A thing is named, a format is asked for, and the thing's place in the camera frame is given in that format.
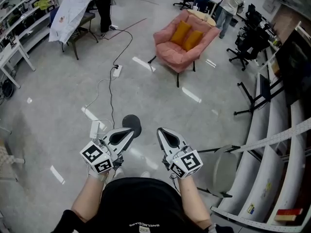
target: black t-shirt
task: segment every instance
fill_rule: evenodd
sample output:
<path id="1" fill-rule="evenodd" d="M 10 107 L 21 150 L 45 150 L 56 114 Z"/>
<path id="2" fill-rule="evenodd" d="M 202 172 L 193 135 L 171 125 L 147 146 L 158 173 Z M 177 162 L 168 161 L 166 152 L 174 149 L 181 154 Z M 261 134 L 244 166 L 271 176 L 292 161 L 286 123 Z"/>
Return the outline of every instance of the black t-shirt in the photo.
<path id="1" fill-rule="evenodd" d="M 233 232 L 217 227 L 217 232 Z M 168 184 L 150 178 L 123 178 L 109 183 L 95 217 L 87 223 L 66 210 L 54 233 L 191 232 L 203 231 L 184 213 L 181 197 Z"/>

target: yellow pillow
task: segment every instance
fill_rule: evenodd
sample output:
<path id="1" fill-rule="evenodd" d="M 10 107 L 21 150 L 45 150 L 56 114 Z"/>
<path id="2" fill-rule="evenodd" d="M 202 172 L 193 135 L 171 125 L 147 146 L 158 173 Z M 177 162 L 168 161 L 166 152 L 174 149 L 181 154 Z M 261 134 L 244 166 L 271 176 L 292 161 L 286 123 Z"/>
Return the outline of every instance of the yellow pillow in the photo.
<path id="1" fill-rule="evenodd" d="M 184 42 L 183 44 L 183 49 L 186 50 L 187 52 L 191 49 L 193 49 L 196 45 L 198 45 L 198 43 L 200 42 L 200 40 L 203 37 L 203 32 L 200 31 L 193 31 L 188 39 Z"/>
<path id="2" fill-rule="evenodd" d="M 184 39 L 187 35 L 187 33 L 189 32 L 191 28 L 191 25 L 185 23 L 184 21 L 180 21 L 176 32 L 174 33 L 174 35 L 171 38 L 171 41 L 176 43 L 177 45 L 182 46 Z"/>

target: pink armchair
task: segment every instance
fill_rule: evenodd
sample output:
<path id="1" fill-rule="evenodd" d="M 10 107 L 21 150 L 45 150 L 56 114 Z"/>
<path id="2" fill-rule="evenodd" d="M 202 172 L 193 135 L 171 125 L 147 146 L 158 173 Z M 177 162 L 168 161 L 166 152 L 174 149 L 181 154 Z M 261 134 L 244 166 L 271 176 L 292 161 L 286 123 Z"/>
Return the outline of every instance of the pink armchair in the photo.
<path id="1" fill-rule="evenodd" d="M 191 25 L 190 32 L 186 39 L 194 30 L 203 32 L 201 42 L 190 51 L 186 52 L 181 46 L 170 42 L 171 37 L 175 33 L 179 22 L 183 20 Z M 202 21 L 195 15 L 190 14 L 187 10 L 183 10 L 167 27 L 154 34 L 156 54 L 150 60 L 151 62 L 158 57 L 171 69 L 177 72 L 177 87 L 179 87 L 179 74 L 183 72 L 192 62 L 193 71 L 195 71 L 195 60 L 200 58 L 204 49 L 212 42 L 212 40 L 219 34 L 220 30 L 216 27 L 210 26 L 205 21 Z"/>

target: white sheet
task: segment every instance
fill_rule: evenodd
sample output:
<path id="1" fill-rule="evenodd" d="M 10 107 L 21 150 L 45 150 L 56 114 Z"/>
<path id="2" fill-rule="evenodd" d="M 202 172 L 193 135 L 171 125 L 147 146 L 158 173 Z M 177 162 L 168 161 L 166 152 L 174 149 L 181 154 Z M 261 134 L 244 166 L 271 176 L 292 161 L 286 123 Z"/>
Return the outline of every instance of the white sheet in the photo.
<path id="1" fill-rule="evenodd" d="M 63 0 L 50 29 L 49 41 L 67 43 L 79 26 L 91 0 Z"/>

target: book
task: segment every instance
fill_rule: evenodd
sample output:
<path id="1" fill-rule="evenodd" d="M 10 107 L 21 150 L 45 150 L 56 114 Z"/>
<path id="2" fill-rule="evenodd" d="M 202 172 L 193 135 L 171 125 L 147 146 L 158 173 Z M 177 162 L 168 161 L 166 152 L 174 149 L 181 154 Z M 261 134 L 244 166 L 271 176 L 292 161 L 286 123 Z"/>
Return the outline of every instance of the book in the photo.
<path id="1" fill-rule="evenodd" d="M 295 221 L 296 215 L 276 215 L 274 217 L 275 221 Z"/>
<path id="2" fill-rule="evenodd" d="M 288 209 L 288 210 L 278 210 L 277 215 L 300 215 L 302 213 L 303 209 Z"/>

